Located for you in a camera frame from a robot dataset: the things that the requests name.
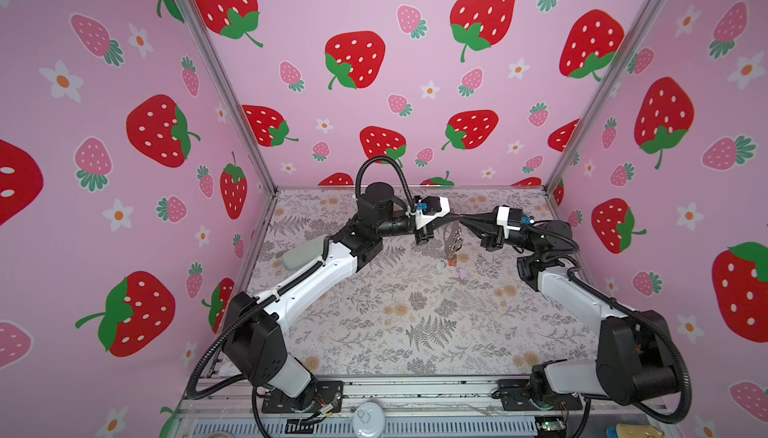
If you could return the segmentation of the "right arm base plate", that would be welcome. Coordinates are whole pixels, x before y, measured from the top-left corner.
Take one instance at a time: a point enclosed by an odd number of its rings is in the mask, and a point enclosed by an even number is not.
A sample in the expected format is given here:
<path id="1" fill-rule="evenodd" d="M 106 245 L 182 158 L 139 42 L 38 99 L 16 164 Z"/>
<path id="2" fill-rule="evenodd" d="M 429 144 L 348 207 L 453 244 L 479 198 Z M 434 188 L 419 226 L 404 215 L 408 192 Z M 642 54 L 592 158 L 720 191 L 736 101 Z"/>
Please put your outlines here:
<path id="1" fill-rule="evenodd" d="M 581 400 L 573 394 L 552 393 L 528 379 L 502 379 L 491 392 L 504 411 L 580 411 Z"/>

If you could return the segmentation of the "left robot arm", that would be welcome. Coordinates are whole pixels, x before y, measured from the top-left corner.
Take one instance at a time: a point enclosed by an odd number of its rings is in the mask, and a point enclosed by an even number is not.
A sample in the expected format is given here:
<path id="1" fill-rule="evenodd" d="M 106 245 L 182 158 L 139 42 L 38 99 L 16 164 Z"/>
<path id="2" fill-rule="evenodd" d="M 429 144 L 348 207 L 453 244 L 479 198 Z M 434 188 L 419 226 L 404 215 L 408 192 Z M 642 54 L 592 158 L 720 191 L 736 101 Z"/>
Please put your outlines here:
<path id="1" fill-rule="evenodd" d="M 376 163 L 396 166 L 395 159 L 374 156 L 360 167 L 354 185 L 357 211 L 337 233 L 323 239 L 317 256 L 282 283 L 254 297 L 238 294 L 226 315 L 226 328 L 204 352 L 193 369 L 185 396 L 199 400 L 246 380 L 253 387 L 269 386 L 306 409 L 317 394 L 316 377 L 286 348 L 283 334 L 296 318 L 327 291 L 363 270 L 381 252 L 388 237 L 411 235 L 419 244 L 431 240 L 436 229 L 459 220 L 447 199 L 416 199 L 400 168 L 395 173 L 405 195 L 399 200 L 391 185 L 362 184 Z M 238 375 L 205 389 L 198 387 L 211 359 L 222 351 Z"/>

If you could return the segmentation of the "keyring with strap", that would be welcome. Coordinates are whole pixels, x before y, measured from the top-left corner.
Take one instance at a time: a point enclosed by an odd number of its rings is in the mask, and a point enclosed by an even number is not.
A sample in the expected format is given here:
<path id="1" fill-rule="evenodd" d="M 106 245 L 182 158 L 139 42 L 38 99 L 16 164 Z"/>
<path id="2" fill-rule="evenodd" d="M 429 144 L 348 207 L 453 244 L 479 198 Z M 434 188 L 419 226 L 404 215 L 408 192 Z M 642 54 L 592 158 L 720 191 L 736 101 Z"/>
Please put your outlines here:
<path id="1" fill-rule="evenodd" d="M 463 246 L 461 226 L 458 221 L 452 222 L 443 229 L 444 258 L 449 267 L 456 265 L 458 253 Z"/>

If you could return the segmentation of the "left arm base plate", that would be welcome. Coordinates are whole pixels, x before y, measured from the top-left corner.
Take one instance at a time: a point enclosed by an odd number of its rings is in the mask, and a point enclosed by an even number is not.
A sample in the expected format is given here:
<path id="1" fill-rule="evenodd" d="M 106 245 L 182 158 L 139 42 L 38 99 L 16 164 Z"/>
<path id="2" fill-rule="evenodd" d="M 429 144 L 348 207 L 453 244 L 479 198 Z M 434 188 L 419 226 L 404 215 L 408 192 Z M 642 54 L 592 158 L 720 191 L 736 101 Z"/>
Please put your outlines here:
<path id="1" fill-rule="evenodd" d="M 274 389 L 266 393 L 260 411 L 266 414 L 313 414 L 330 406 L 330 412 L 336 413 L 341 411 L 343 391 L 344 382 L 338 380 L 313 380 L 308 390 L 297 398 Z"/>

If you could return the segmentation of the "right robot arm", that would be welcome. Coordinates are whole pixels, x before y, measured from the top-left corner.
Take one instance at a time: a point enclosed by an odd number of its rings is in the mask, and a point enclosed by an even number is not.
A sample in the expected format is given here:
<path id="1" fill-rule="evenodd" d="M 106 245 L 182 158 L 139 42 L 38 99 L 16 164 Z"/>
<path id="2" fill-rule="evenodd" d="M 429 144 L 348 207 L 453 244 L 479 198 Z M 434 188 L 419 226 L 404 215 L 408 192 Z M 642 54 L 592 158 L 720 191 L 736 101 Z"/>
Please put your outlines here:
<path id="1" fill-rule="evenodd" d="M 623 305 L 583 281 L 574 257 L 579 246 L 568 223 L 536 221 L 508 207 L 462 215 L 458 221 L 487 251 L 513 247 L 519 254 L 519 278 L 569 311 L 598 339 L 593 360 L 534 366 L 527 386 L 533 403 L 548 407 L 560 397 L 578 394 L 634 406 L 666 424 L 688 416 L 692 380 L 664 317 Z"/>

